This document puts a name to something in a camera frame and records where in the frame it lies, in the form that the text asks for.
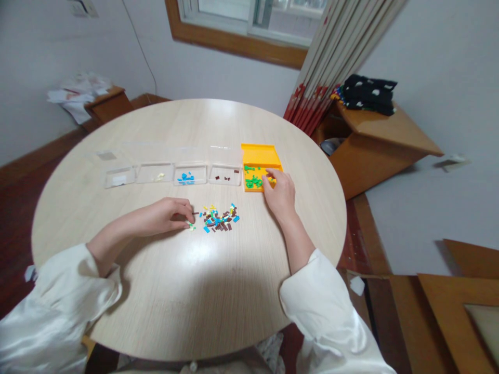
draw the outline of wall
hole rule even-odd
[[[240,101],[284,115],[298,70],[173,41],[163,0],[125,0],[160,96]]]
[[[76,128],[46,92],[80,70],[108,76],[130,97],[152,78],[121,2],[96,2],[100,18],[72,16],[66,1],[0,3],[0,165]]]
[[[298,71],[176,43],[163,0],[126,1],[155,74],[158,95],[222,98],[282,115]],[[0,2],[0,166],[75,128],[46,91],[77,71],[95,71],[129,98],[154,92],[120,0],[94,1],[97,19],[80,19],[61,0]]]
[[[399,82],[395,99],[447,154],[427,157],[367,196],[395,274],[449,275],[442,238],[499,249],[499,3],[410,0],[361,74]]]

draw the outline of black polka dot cloth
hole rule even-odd
[[[369,110],[391,116],[396,110],[391,101],[396,85],[397,82],[352,74],[343,84],[344,104],[348,109]]]

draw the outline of clear plastic container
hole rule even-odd
[[[135,183],[135,169],[121,150],[98,151],[89,155],[91,162],[102,171],[104,188]]]
[[[240,148],[212,145],[209,148],[209,182],[214,184],[241,184],[243,157]]]
[[[175,149],[174,185],[205,184],[207,182],[206,156],[201,148]]]
[[[172,149],[163,143],[125,143],[125,152],[135,166],[136,183],[171,182],[174,163]]]

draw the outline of yellow plastic case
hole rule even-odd
[[[272,168],[282,170],[281,161],[273,145],[263,144],[241,144],[243,150],[243,185],[245,192],[263,192],[261,177],[267,172],[265,169]],[[275,179],[268,178],[272,188]]]

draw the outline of white plastic bag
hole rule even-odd
[[[85,103],[93,101],[97,96],[105,95],[113,87],[109,78],[93,72],[78,73],[60,85],[59,90],[49,91],[48,102],[60,104],[81,125],[91,117],[85,110]]]

